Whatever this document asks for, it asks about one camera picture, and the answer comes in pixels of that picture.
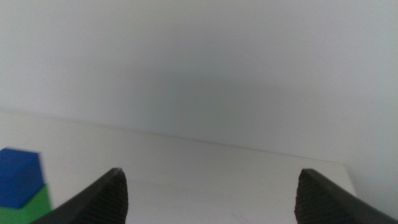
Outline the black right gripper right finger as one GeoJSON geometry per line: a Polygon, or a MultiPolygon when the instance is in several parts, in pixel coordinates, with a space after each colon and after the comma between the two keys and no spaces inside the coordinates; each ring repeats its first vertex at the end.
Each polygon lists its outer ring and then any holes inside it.
{"type": "Polygon", "coordinates": [[[302,169],[295,199],[298,224],[397,224],[314,169],[302,169]]]}

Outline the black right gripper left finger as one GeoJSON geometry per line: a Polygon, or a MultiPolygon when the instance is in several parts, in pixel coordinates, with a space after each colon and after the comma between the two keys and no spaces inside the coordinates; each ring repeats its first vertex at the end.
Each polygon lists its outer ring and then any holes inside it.
{"type": "Polygon", "coordinates": [[[125,173],[121,168],[112,168],[33,224],[125,224],[127,212],[125,173]]]}

